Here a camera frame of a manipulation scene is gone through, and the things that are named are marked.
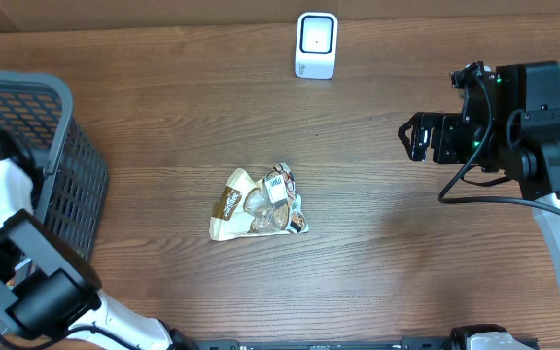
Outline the brown cookie snack bag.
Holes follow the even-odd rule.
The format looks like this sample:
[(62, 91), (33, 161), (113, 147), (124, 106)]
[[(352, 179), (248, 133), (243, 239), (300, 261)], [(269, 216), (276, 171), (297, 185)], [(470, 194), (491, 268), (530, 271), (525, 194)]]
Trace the brown cookie snack bag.
[(295, 176), (285, 163), (276, 164), (258, 181), (236, 169), (213, 206), (209, 227), (214, 241), (307, 232)]

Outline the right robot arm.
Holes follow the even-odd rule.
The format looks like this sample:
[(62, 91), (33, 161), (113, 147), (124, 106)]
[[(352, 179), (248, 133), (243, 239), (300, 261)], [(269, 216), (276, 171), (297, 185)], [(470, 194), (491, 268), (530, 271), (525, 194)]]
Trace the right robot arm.
[[(412, 161), (431, 157), (460, 170), (438, 195), (444, 204), (495, 203), (530, 207), (551, 256), (560, 291), (560, 65), (556, 61), (498, 66), (477, 61), (450, 75), (463, 99), (458, 113), (417, 112), (398, 137)], [(478, 168), (497, 186), (518, 183), (518, 198), (451, 197)]]

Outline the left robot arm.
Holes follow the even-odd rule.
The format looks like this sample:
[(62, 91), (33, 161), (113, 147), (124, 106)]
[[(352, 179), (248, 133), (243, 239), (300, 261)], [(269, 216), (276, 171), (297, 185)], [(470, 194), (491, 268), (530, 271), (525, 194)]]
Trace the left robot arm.
[[(40, 177), (32, 156), (0, 129), (0, 324), (48, 348), (65, 339), (103, 349), (192, 349), (161, 320), (137, 314), (109, 297), (86, 262), (35, 217)], [(0, 344), (16, 344), (0, 332)]]

